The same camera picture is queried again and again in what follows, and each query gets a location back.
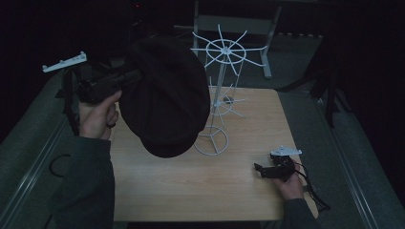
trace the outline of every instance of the wooden table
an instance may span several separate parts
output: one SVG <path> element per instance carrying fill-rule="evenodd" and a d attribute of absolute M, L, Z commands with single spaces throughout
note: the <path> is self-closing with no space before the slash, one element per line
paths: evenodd
<path fill-rule="evenodd" d="M 194 147 L 174 158 L 152 156 L 121 119 L 111 138 L 115 221 L 282 219 L 280 194 L 260 178 L 253 163 L 270 166 L 270 150 L 280 145 L 295 148 L 294 140 L 275 91 L 238 89 L 235 99 L 243 98 L 233 109 L 244 116 L 224 115 L 229 145 L 217 156 L 203 155 Z M 317 217 L 308 194 L 306 200 Z"/>

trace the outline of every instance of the person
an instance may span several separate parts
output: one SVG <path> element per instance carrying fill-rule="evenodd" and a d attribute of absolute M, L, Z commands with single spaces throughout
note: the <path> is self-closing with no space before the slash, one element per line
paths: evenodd
<path fill-rule="evenodd" d="M 300 166 L 295 164 L 295 170 L 299 171 Z M 284 203 L 284 219 L 281 229 L 321 229 L 321 225 L 310 211 L 307 202 L 304 199 L 304 190 L 302 179 L 298 173 L 283 182 L 278 178 L 270 179 L 280 191 Z"/>
<path fill-rule="evenodd" d="M 48 203 L 57 228 L 113 228 L 115 178 L 108 139 L 119 117 L 120 96 L 121 91 L 98 105 L 79 103 L 80 131 L 70 169 Z M 287 182 L 271 181 L 286 200 L 283 229 L 321 228 L 304 200 L 296 173 Z"/>

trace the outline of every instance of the white wire rack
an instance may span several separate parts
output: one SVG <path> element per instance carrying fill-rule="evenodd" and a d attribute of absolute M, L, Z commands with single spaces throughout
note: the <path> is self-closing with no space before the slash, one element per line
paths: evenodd
<path fill-rule="evenodd" d="M 205 126 L 205 130 L 199 134 L 199 138 L 203 137 L 208 139 L 208 141 L 211 141 L 213 149 L 203 149 L 201 146 L 199 146 L 197 141 L 195 143 L 196 149 L 200 153 L 208 156 L 216 156 L 222 153 L 226 149 L 229 141 L 226 132 L 222 128 L 214 125 L 215 118 L 218 117 L 224 127 L 223 115 L 231 112 L 239 116 L 244 116 L 243 114 L 232 109 L 232 105 L 235 102 L 245 101 L 245 99 L 234 99 L 244 62 L 246 61 L 259 67 L 264 66 L 263 64 L 259 64 L 247 59 L 247 52 L 261 51 L 266 48 L 266 46 L 264 46 L 258 49 L 245 49 L 241 44 L 239 44 L 239 41 L 246 35 L 247 31 L 245 31 L 236 41 L 224 39 L 221 33 L 220 25 L 218 25 L 218 33 L 220 35 L 220 39 L 210 41 L 204 37 L 196 35 L 193 32 L 197 38 L 204 40 L 207 42 L 207 44 L 204 49 L 191 49 L 193 51 L 206 52 L 205 68 L 215 62 L 220 64 L 217 85 L 212 85 L 211 78 L 209 82 L 209 90 L 213 94 L 213 99 L 211 101 L 211 123 Z M 231 66 L 232 71 L 236 75 L 236 82 L 223 90 L 224 76 L 227 66 Z"/>

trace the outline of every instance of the gray sleeve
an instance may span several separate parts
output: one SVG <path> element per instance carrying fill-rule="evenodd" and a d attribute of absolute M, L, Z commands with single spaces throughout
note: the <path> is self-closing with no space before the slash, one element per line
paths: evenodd
<path fill-rule="evenodd" d="M 303 198 L 287 200 L 281 229 L 321 229 Z"/>
<path fill-rule="evenodd" d="M 57 228 L 113 228 L 115 179 L 111 142 L 77 137 L 71 165 L 49 208 Z"/>

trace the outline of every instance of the hand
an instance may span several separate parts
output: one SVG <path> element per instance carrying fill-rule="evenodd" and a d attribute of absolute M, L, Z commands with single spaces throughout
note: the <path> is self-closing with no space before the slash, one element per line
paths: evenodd
<path fill-rule="evenodd" d="M 295 164 L 295 170 L 299 171 L 300 166 Z M 284 200 L 304 198 L 303 181 L 298 177 L 297 173 L 291 175 L 286 182 L 279 178 L 271 178 L 270 180 L 277 186 Z"/>
<path fill-rule="evenodd" d="M 80 136 L 108 140 L 111 135 L 111 126 L 118 121 L 119 113 L 116 111 L 116 102 L 122 91 L 107 97 L 99 104 L 79 103 Z"/>

